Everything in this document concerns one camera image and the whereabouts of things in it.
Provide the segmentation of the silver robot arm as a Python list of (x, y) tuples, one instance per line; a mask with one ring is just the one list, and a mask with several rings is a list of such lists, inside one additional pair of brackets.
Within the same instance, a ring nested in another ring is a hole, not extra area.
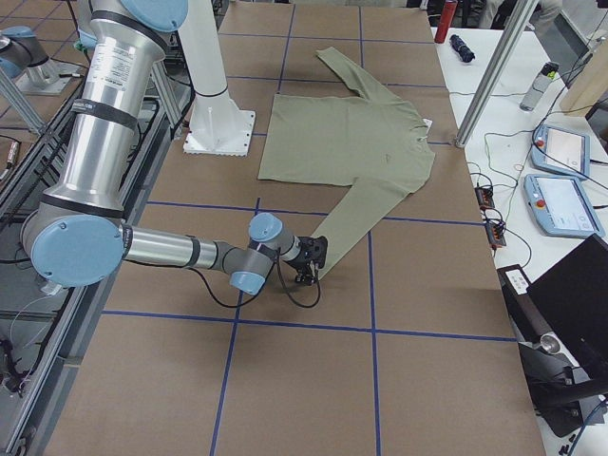
[(324, 237), (297, 237), (269, 213), (253, 217), (249, 245), (132, 227), (119, 199), (137, 117), (153, 66), (177, 32), (195, 89), (190, 150), (242, 155), (255, 115), (230, 98), (217, 25), (207, 1), (93, 1), (96, 39), (58, 182), (21, 230), (36, 272), (65, 287), (96, 283), (125, 260), (178, 269), (220, 271), (248, 295), (287, 264), (300, 283), (315, 284), (325, 262)]

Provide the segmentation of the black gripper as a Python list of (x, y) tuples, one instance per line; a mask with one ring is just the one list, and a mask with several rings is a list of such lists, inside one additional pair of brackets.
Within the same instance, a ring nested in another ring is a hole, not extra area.
[(298, 272), (313, 272), (325, 266), (328, 250), (326, 237), (295, 237), (291, 249), (281, 259)]

